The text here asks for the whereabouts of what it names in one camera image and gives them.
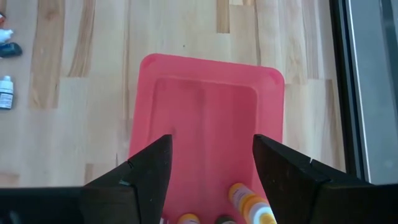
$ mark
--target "yellow cap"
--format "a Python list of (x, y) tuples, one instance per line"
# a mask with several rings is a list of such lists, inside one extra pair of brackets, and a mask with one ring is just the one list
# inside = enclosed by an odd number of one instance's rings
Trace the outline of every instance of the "yellow cap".
[[(237, 202), (237, 203), (238, 203), (237, 205), (235, 205), (234, 203), (236, 203), (236, 202), (233, 201), (233, 195), (234, 195), (234, 193), (235, 193), (236, 191), (241, 191), (241, 192), (244, 194), (244, 195), (239, 199), (239, 201)], [(242, 184), (242, 183), (236, 183), (236, 184), (232, 185), (232, 186), (229, 188), (229, 191), (228, 191), (228, 198), (229, 198), (229, 200), (234, 204), (234, 206), (237, 206), (237, 209), (238, 209), (239, 213), (242, 214), (242, 215), (243, 215), (243, 207), (244, 207), (244, 204), (245, 204), (251, 197), (255, 197), (255, 196), (256, 196), (256, 194), (255, 194), (253, 191), (251, 191), (250, 189), (248, 189), (248, 188), (247, 188), (244, 184)]]
[(257, 204), (257, 203), (267, 203), (267, 201), (257, 195), (248, 198), (243, 206), (242, 206), (242, 213), (241, 215), (243, 217), (247, 217), (247, 219), (249, 219), (249, 214), (250, 214), (250, 209), (252, 209), (252, 207)]
[(271, 214), (262, 214), (260, 216), (260, 223), (261, 224), (276, 224), (275, 218)]
[(195, 222), (199, 223), (199, 218), (196, 215), (192, 214), (192, 213), (187, 213), (187, 214), (182, 215), (178, 219), (177, 223), (178, 224), (185, 223), (185, 221), (195, 221)]

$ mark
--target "white bottle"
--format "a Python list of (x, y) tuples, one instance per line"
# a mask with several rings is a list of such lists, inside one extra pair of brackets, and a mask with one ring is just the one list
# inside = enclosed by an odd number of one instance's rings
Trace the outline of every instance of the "white bottle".
[(0, 43), (4, 43), (5, 41), (9, 40), (13, 33), (14, 32), (12, 30), (0, 29)]
[(11, 77), (6, 75), (0, 80), (0, 109), (11, 109), (13, 97), (14, 84)]

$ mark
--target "small bottle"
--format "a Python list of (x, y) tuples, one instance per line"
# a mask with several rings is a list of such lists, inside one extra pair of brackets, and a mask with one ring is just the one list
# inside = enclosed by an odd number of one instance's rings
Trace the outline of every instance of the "small bottle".
[(177, 224), (200, 224), (199, 218), (192, 214), (192, 213), (187, 213), (182, 215), (179, 219)]
[(22, 55), (22, 49), (17, 43), (0, 44), (0, 58), (11, 58)]
[(2, 24), (6, 21), (6, 17), (4, 16), (3, 13), (0, 12), (0, 27), (2, 27)]
[(6, 75), (0, 80), (0, 109), (11, 109), (13, 97), (14, 84), (11, 77)]
[(229, 215), (220, 215), (215, 224), (236, 224), (235, 219)]
[(12, 30), (0, 29), (0, 43), (4, 43), (5, 41), (9, 40), (13, 33), (14, 32)]
[(274, 214), (266, 199), (256, 195), (244, 184), (237, 183), (229, 188), (229, 200), (250, 224), (276, 224)]

